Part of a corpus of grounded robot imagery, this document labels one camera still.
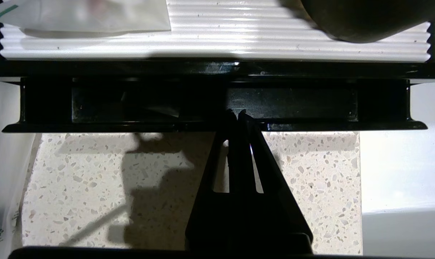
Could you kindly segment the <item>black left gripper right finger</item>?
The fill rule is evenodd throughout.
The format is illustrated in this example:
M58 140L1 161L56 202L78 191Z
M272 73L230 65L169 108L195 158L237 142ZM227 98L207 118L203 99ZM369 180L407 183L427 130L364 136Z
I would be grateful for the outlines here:
M262 186L255 203L259 245L265 252L311 252L313 234L284 179L255 119L242 110L238 115L242 130L241 148L249 156L250 176L257 174Z

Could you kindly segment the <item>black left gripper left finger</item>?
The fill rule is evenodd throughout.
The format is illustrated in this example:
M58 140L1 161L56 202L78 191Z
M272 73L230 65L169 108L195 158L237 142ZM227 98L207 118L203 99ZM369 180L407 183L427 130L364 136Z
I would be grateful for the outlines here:
M191 252L237 252L236 197L239 192L239 161L236 157L237 117L227 110L218 123L207 163L186 227L186 249ZM228 141L229 193L217 193L214 184Z

